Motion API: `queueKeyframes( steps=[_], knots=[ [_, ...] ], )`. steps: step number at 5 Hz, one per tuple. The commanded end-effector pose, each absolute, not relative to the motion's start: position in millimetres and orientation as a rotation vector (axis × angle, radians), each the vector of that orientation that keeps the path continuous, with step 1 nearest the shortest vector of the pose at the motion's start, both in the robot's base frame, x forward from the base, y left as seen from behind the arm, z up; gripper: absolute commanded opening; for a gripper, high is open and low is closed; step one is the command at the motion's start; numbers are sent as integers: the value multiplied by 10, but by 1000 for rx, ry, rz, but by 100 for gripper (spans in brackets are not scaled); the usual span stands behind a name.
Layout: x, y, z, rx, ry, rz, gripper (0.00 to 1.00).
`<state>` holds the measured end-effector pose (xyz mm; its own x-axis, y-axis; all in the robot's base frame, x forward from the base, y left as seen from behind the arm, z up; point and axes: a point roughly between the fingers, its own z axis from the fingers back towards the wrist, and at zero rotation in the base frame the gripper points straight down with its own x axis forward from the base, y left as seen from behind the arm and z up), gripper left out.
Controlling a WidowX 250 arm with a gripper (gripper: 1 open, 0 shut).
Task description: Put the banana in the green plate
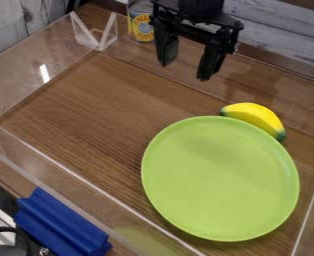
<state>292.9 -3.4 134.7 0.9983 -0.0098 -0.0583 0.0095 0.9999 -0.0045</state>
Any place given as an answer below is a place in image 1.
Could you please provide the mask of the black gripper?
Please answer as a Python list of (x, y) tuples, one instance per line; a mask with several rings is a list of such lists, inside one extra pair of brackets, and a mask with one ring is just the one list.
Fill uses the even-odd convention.
[(175, 60), (179, 36), (203, 44), (195, 74), (199, 81), (207, 81), (218, 72), (244, 29), (244, 24), (224, 12), (224, 1), (150, 0), (157, 60), (162, 66)]

